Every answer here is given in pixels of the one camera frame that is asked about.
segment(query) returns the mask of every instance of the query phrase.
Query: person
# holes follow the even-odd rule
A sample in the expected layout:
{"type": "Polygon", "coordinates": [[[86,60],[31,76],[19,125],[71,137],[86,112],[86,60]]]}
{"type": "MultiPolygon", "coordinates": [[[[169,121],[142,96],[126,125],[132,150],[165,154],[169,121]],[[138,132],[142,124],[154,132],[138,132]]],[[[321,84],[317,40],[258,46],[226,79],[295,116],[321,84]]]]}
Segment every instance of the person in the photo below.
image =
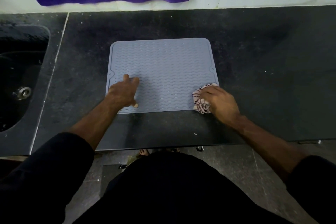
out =
{"type": "MultiPolygon", "coordinates": [[[[104,100],[68,131],[54,136],[0,182],[2,220],[62,223],[94,150],[118,111],[136,105],[139,78],[112,85],[104,100]]],[[[334,222],[336,166],[308,155],[241,115],[232,95],[210,86],[201,98],[273,168],[288,192],[319,223],[334,222]]],[[[289,223],[256,205],[202,160],[169,151],[139,158],[108,185],[103,197],[75,223],[97,221],[289,223]]]]}

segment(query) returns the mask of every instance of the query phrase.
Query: tile grout line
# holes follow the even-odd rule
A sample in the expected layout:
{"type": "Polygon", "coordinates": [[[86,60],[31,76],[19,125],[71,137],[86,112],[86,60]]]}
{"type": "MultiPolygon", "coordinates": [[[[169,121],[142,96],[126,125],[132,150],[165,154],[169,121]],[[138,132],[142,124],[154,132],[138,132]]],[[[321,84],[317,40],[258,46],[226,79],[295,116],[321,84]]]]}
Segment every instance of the tile grout line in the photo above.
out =
{"type": "Polygon", "coordinates": [[[38,129],[39,129],[39,126],[40,126],[40,121],[41,121],[42,113],[43,113],[43,110],[44,110],[45,101],[47,100],[47,96],[48,96],[48,91],[49,91],[49,88],[50,88],[50,84],[51,84],[51,81],[52,81],[52,79],[53,79],[53,75],[54,75],[54,71],[55,71],[55,67],[56,67],[56,62],[57,62],[58,54],[59,54],[59,52],[60,52],[60,48],[61,48],[61,45],[62,45],[62,40],[63,40],[63,36],[64,36],[64,32],[65,32],[65,27],[67,26],[67,22],[68,22],[69,14],[70,14],[70,13],[68,13],[68,14],[66,15],[66,19],[65,19],[65,23],[64,23],[64,27],[63,27],[63,31],[62,31],[61,40],[60,40],[60,42],[59,42],[59,47],[58,47],[58,49],[57,49],[57,53],[56,53],[56,57],[55,57],[54,67],[53,67],[53,69],[52,69],[51,77],[50,77],[50,80],[49,80],[49,83],[48,83],[48,86],[47,86],[47,91],[46,91],[45,96],[44,96],[42,109],[41,109],[41,111],[40,111],[40,115],[39,115],[39,118],[38,118],[38,120],[37,120],[37,127],[36,127],[35,132],[34,132],[33,141],[31,142],[31,146],[30,146],[30,149],[29,149],[29,155],[30,155],[30,154],[32,153],[32,151],[33,151],[33,146],[34,146],[34,143],[35,143],[35,138],[36,138],[36,135],[37,135],[37,131],[38,131],[38,129]]]}
{"type": "Polygon", "coordinates": [[[260,181],[261,181],[261,185],[262,185],[262,190],[264,191],[264,195],[265,195],[265,199],[266,199],[266,205],[267,205],[267,210],[270,210],[270,205],[268,204],[268,198],[267,198],[267,193],[265,191],[264,182],[263,182],[263,179],[260,176],[260,171],[259,171],[259,168],[258,168],[257,160],[255,158],[255,154],[254,154],[254,150],[253,149],[252,149],[252,153],[253,153],[253,158],[254,158],[255,166],[257,167],[257,172],[258,172],[258,175],[260,177],[260,181]]]}

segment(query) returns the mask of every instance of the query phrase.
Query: floor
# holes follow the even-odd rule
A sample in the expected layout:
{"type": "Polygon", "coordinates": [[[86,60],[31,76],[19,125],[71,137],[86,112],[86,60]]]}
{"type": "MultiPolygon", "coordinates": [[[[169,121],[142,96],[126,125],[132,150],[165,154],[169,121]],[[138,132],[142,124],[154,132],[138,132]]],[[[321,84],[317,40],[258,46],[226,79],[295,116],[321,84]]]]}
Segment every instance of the floor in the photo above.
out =
{"type": "MultiPolygon", "coordinates": [[[[320,144],[294,144],[310,154],[320,155],[336,163],[336,140],[324,140],[320,144]]],[[[317,223],[289,195],[280,178],[250,146],[207,146],[203,152],[198,152],[194,147],[180,150],[216,168],[261,207],[293,223],[317,223]]],[[[135,150],[114,151],[95,158],[82,186],[66,208],[64,223],[72,223],[99,199],[104,165],[125,164],[127,156],[136,153],[135,150]]]]}

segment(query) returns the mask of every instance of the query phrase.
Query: gray silicone mat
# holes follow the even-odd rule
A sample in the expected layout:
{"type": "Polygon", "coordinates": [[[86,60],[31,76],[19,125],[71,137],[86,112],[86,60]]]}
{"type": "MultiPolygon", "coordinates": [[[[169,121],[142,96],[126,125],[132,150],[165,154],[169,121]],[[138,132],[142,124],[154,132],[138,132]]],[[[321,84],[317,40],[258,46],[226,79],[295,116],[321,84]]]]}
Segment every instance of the gray silicone mat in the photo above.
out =
{"type": "Polygon", "coordinates": [[[106,93],[124,74],[139,77],[138,108],[119,113],[192,110],[192,92],[217,83],[210,42],[205,38],[115,42],[110,48],[106,93]]]}

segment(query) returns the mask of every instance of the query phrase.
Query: sink basin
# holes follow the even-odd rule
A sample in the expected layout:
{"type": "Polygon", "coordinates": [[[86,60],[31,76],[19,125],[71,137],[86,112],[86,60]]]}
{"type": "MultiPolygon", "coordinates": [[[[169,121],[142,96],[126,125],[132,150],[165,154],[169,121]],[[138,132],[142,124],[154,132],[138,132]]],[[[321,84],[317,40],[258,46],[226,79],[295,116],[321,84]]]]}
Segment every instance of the sink basin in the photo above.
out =
{"type": "Polygon", "coordinates": [[[0,26],[0,132],[27,112],[48,41],[44,27],[0,26]]]}

